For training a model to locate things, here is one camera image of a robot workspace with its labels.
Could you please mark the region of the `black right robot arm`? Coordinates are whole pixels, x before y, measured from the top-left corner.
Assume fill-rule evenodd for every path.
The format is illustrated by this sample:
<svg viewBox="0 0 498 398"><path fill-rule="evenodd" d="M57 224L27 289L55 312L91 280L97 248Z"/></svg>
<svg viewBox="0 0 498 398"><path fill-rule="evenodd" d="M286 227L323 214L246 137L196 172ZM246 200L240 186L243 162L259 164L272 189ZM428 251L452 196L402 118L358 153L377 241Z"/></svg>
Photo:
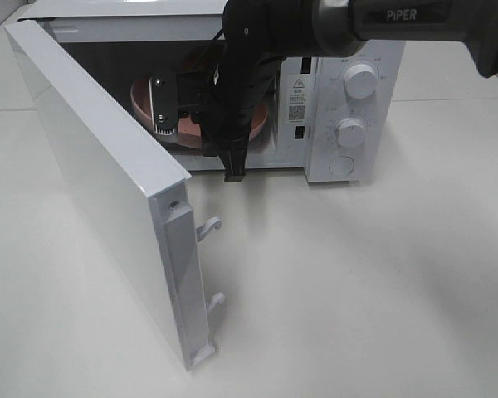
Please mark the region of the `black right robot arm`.
<svg viewBox="0 0 498 398"><path fill-rule="evenodd" d="M345 58L370 40L458 41L481 76L498 74L498 1L229 1L218 35L215 69L160 72L149 93L154 132L168 137L189 115L227 182L245 177L254 109L289 57Z"/></svg>

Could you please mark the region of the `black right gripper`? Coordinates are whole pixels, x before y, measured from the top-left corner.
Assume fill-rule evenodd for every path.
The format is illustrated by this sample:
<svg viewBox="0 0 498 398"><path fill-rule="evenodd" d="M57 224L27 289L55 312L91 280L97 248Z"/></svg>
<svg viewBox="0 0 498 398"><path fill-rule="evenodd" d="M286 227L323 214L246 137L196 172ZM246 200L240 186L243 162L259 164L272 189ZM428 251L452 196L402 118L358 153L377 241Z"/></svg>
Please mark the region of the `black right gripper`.
<svg viewBox="0 0 498 398"><path fill-rule="evenodd" d="M224 182L241 182L246 176L254 111L281 64L282 56L272 53L223 53L215 66L204 70L181 71L176 78L152 75L149 97L154 137L178 138L180 105L200 125L203 154L222 161Z"/></svg>

